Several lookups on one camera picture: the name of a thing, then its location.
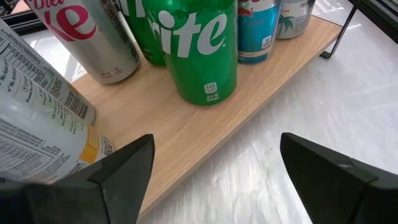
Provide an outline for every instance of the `blue can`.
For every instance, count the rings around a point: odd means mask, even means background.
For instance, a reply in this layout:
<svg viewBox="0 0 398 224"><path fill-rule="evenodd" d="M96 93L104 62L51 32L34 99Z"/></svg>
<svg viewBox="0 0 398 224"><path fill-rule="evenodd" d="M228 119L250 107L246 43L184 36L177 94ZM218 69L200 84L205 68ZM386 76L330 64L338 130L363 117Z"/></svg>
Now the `blue can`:
<svg viewBox="0 0 398 224"><path fill-rule="evenodd" d="M275 41L280 6L280 0L239 0L240 63L258 63L268 58Z"/></svg>

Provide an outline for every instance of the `diet coke can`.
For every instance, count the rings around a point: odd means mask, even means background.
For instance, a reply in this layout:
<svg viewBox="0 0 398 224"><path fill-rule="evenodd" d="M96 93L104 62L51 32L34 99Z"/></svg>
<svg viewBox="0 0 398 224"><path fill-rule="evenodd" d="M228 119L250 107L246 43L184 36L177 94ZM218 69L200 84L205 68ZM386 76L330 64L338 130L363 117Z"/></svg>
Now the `diet coke can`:
<svg viewBox="0 0 398 224"><path fill-rule="evenodd" d="M99 83L121 81L139 56L109 0L24 0Z"/></svg>

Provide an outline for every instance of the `black bracket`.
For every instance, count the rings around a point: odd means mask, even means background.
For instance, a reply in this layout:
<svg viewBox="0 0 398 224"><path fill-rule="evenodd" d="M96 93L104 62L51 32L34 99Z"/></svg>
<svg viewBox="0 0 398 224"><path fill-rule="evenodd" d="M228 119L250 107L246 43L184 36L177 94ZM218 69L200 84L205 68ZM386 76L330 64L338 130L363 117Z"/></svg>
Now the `black bracket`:
<svg viewBox="0 0 398 224"><path fill-rule="evenodd" d="M7 11L7 13L12 12L12 7L9 5L8 2L6 2L6 0L0 0L0 6L2 6Z"/></svg>
<svg viewBox="0 0 398 224"><path fill-rule="evenodd" d="M351 22L351 19L353 18L355 12L356 12L356 6L354 5L351 12L349 12L349 15L347 17L346 22L343 25L343 28L341 29L340 33L338 34L338 37L337 37L335 45L333 46L333 49L331 50L330 53L327 51L322 52L322 54L320 55L321 57L329 59L333 54L335 54L337 46L340 43L341 39L343 38L343 35L346 32L346 29L347 29L349 23Z"/></svg>

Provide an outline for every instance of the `red lettering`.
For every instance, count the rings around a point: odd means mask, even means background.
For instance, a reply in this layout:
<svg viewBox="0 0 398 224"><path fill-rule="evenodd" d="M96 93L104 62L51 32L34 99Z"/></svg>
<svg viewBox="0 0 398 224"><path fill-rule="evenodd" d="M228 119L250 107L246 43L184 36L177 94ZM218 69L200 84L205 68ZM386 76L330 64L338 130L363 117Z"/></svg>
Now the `red lettering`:
<svg viewBox="0 0 398 224"><path fill-rule="evenodd" d="M28 0L33 1L36 9L43 9L44 6L50 8L52 6L58 6L63 4L64 0Z"/></svg>
<svg viewBox="0 0 398 224"><path fill-rule="evenodd" d="M67 11L72 10L79 15L79 21L76 24L70 24L67 17ZM87 34L82 34L76 28L83 25L88 20L88 12L83 6L67 6L57 13L57 21L60 27L71 37L78 40L86 40L92 37L96 32L96 26Z"/></svg>
<svg viewBox="0 0 398 224"><path fill-rule="evenodd" d="M45 23L47 24L47 27L52 30L54 33L56 33L58 36L62 37L66 41L74 41L72 38L70 38L68 35L64 34L62 31L58 30L51 24L51 17L50 17L50 11L45 11L44 12L44 18L45 18Z"/></svg>

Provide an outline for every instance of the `green can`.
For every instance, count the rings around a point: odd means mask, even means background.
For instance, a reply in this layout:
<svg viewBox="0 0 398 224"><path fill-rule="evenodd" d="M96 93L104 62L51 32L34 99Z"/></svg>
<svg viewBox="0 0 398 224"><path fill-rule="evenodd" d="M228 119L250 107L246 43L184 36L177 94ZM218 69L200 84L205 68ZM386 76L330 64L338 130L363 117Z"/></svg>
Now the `green can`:
<svg viewBox="0 0 398 224"><path fill-rule="evenodd" d="M147 61L164 66L163 51L155 40L142 5L143 0L116 0Z"/></svg>
<svg viewBox="0 0 398 224"><path fill-rule="evenodd" d="M182 98L213 105L236 88L235 0L145 0L144 9Z"/></svg>

